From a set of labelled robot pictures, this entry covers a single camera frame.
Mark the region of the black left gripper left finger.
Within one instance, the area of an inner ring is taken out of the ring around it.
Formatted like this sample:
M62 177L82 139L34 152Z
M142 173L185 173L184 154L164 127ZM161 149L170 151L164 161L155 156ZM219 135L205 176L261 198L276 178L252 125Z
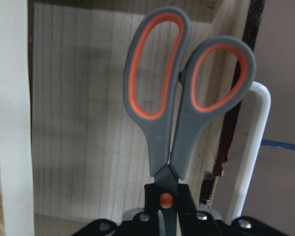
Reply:
M145 185L145 210L148 220L145 222L147 236L159 236L162 232L162 212L159 206L158 186L155 183Z

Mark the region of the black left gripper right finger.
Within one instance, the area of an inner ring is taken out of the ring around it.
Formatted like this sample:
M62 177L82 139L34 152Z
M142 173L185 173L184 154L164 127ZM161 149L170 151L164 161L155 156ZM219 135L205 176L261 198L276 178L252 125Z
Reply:
M196 206L188 184L179 184L177 192L177 212L182 236L196 235Z

